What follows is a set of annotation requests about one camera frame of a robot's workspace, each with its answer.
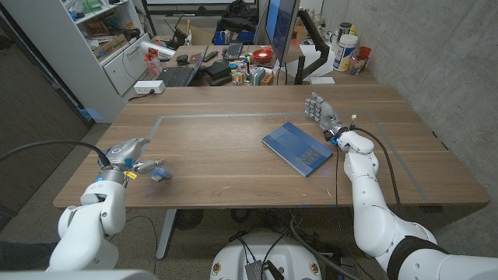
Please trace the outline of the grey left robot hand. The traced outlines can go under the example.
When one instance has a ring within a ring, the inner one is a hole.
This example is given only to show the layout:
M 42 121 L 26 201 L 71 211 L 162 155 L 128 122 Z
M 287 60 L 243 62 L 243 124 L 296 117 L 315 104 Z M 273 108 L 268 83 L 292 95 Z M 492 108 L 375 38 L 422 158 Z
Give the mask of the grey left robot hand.
M 111 146 L 105 155 L 110 161 L 110 167 L 99 161 L 100 172 L 98 180 L 110 180 L 123 184 L 125 182 L 125 171 L 137 174 L 146 174 L 156 167 L 162 166 L 162 160 L 146 160 L 140 162 L 142 148 L 150 143 L 148 138 L 132 138 L 121 144 Z

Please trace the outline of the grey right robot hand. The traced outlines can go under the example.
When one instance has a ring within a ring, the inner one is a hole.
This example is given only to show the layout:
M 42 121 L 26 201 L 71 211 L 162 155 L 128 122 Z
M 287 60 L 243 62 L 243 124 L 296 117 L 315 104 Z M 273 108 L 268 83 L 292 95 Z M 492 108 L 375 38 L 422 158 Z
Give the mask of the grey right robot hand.
M 312 92 L 311 99 L 306 99 L 304 113 L 319 124 L 325 140 L 334 145 L 337 144 L 339 137 L 349 130 L 339 120 L 330 103 L 315 92 Z

